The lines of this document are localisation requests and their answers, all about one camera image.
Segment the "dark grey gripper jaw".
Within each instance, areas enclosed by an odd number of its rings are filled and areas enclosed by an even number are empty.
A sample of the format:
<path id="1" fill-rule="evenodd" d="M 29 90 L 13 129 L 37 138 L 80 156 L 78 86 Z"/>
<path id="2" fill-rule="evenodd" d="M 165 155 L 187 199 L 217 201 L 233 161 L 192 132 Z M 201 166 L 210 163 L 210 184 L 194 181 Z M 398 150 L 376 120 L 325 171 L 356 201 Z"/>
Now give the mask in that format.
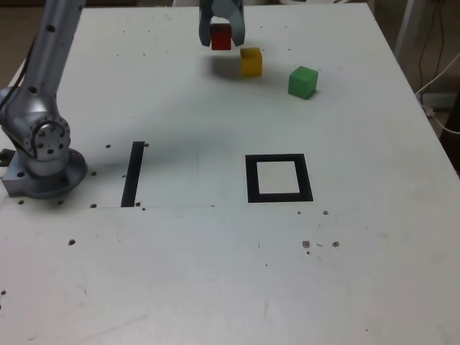
<path id="1" fill-rule="evenodd" d="M 212 5 L 213 0 L 200 0 L 198 35 L 205 47 L 211 45 L 211 20 L 214 17 Z"/>

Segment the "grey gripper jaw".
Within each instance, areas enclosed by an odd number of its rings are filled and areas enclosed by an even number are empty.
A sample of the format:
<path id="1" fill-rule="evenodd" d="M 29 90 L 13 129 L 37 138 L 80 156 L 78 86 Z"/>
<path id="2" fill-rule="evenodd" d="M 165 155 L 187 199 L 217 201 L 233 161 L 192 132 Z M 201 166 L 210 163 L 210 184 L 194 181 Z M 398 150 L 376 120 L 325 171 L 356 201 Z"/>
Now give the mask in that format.
<path id="1" fill-rule="evenodd" d="M 231 25 L 231 38 L 236 46 L 244 44 L 245 22 L 242 0 L 214 0 L 211 5 L 215 17 L 226 19 Z"/>

